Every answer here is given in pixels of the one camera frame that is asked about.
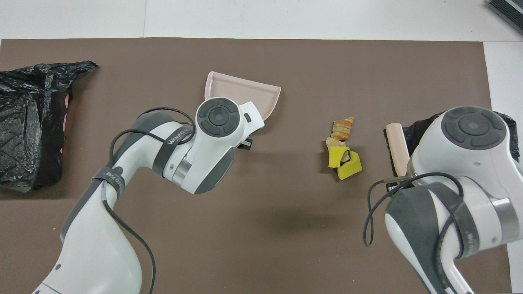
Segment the brown paper table mat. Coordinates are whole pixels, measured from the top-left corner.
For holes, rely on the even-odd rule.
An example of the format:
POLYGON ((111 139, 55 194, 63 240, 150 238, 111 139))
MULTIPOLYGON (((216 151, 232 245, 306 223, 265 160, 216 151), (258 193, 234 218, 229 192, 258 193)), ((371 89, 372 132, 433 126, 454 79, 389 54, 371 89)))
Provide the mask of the brown paper table mat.
POLYGON ((489 108, 481 42, 184 38, 3 40, 0 71, 93 61, 74 83, 54 186, 0 191, 0 294, 29 294, 59 256, 60 230, 114 136, 153 107, 193 116, 211 71, 282 88, 250 151, 191 195, 139 169, 115 212, 151 247, 154 294, 426 293, 391 241, 383 203, 364 246, 370 185, 392 175, 383 129, 462 105, 489 108), (328 167, 333 121, 354 117, 362 171, 328 167))

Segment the dark ribbed device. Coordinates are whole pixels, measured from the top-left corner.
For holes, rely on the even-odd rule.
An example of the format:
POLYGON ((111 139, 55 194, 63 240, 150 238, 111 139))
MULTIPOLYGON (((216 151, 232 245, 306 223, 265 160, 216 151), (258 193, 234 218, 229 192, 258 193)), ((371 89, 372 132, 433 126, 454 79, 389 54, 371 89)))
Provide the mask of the dark ribbed device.
POLYGON ((486 0, 486 5, 523 35, 523 0, 486 0))

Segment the beige brush with black bristles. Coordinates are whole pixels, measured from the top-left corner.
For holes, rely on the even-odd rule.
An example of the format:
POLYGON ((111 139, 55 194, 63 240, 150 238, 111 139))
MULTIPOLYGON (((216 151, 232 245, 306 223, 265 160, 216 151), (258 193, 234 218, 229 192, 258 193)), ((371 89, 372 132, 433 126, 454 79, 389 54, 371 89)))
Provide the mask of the beige brush with black bristles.
POLYGON ((410 155, 402 125, 397 122, 386 125, 384 136, 389 150, 394 176, 399 179, 407 179, 409 175, 407 167, 410 155))

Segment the yellow sponge with green base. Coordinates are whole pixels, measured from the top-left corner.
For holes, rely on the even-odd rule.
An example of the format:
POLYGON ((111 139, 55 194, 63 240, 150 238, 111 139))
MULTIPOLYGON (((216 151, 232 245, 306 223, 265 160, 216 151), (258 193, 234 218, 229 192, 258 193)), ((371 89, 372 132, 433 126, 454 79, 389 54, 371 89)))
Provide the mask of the yellow sponge with green base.
POLYGON ((349 152, 349 147, 347 146, 330 146, 328 147, 329 152, 329 163, 328 167, 336 169, 342 165, 342 158, 345 153, 349 152))

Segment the pink bin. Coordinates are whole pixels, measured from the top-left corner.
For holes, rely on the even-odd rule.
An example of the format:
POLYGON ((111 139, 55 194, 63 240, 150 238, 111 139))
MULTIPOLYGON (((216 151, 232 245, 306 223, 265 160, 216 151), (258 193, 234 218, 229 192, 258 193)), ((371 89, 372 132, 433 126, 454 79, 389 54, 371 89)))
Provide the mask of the pink bin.
POLYGON ((62 147, 60 148, 60 154, 62 155, 63 154, 63 146, 64 146, 64 142, 65 140, 67 139, 67 136, 66 136, 66 125, 67 125, 67 114, 68 114, 68 111, 69 111, 69 103, 70 103, 70 100, 72 98, 72 95, 71 93, 69 92, 65 99, 64 99, 64 107, 65 107, 65 112, 64 112, 64 117, 63 117, 63 124, 62 124, 62 130, 63 130, 63 133, 64 133, 64 140, 63 140, 63 145, 62 147))

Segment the notched yellow sponge piece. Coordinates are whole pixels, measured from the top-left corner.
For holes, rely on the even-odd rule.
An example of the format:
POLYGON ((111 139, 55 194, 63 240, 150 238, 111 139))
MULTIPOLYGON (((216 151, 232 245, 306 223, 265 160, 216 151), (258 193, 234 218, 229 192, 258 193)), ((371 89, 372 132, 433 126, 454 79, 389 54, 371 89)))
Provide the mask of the notched yellow sponge piece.
POLYGON ((349 151, 349 156, 350 160, 337 168, 337 176, 340 180, 344 180, 352 175, 355 175, 363 169, 358 153, 349 151))

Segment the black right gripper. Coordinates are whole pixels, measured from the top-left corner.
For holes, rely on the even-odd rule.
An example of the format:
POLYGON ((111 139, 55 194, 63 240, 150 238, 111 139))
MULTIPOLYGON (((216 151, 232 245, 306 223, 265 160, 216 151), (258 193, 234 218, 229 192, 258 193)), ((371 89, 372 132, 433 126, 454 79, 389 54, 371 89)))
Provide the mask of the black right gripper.
POLYGON ((406 187, 409 187, 409 183, 407 182, 394 182, 394 183, 386 183, 385 187, 387 188, 387 197, 393 197, 394 194, 406 187))

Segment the pale biscuit piece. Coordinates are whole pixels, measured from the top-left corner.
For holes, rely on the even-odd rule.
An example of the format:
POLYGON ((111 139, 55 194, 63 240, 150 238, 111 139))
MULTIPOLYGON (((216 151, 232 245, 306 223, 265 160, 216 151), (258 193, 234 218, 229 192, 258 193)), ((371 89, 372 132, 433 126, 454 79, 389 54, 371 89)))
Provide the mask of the pale biscuit piece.
MULTIPOLYGON (((338 141, 336 139, 333 139, 331 137, 328 137, 325 141, 326 143, 326 146, 328 148, 330 147, 347 147, 346 143, 343 142, 343 141, 338 141)), ((350 155, 349 155, 349 149, 344 151, 342 157, 341 157, 341 162, 344 163, 344 162, 347 162, 351 159, 350 155)))

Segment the black plastic trash bag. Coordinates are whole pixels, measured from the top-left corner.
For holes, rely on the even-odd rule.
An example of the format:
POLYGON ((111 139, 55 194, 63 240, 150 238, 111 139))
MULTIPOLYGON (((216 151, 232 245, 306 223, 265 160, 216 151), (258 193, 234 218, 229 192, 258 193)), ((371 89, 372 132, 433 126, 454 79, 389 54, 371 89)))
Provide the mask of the black plastic trash bag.
POLYGON ((0 189, 28 192, 62 176, 64 99, 92 61, 0 72, 0 189))
MULTIPOLYGON (((516 162, 521 161, 521 154, 519 151, 519 145, 518 145, 518 134, 517 134, 517 123, 516 121, 503 113, 495 111, 497 115, 503 119, 503 121, 507 124, 509 133, 510 133, 510 152, 512 158, 516 162)), ((439 112, 435 115, 432 115, 428 119, 424 120, 418 120, 415 121, 411 126, 403 127, 403 134, 405 141, 407 143, 407 149, 409 152, 409 155, 411 156, 413 154, 413 151, 416 149, 417 145, 419 145, 421 137, 426 132, 428 127, 442 114, 442 112, 439 112)))

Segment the pointed striped croissant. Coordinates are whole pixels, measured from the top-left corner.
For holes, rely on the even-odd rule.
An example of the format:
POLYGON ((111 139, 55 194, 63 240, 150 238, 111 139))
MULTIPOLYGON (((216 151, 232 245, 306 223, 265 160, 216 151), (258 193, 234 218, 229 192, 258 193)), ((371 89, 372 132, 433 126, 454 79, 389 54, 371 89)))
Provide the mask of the pointed striped croissant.
POLYGON ((351 135, 354 117, 333 121, 330 137, 338 141, 346 141, 351 135))

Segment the beige plastic dustpan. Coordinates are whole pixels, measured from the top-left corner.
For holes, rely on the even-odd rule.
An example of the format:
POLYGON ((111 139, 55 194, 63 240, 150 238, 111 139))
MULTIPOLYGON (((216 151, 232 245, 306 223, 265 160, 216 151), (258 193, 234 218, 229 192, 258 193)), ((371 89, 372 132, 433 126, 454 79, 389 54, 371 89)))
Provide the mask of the beige plastic dustpan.
POLYGON ((204 88, 204 100, 225 97, 238 105, 253 102, 262 119, 267 120, 276 107, 281 91, 280 86, 211 71, 204 88))

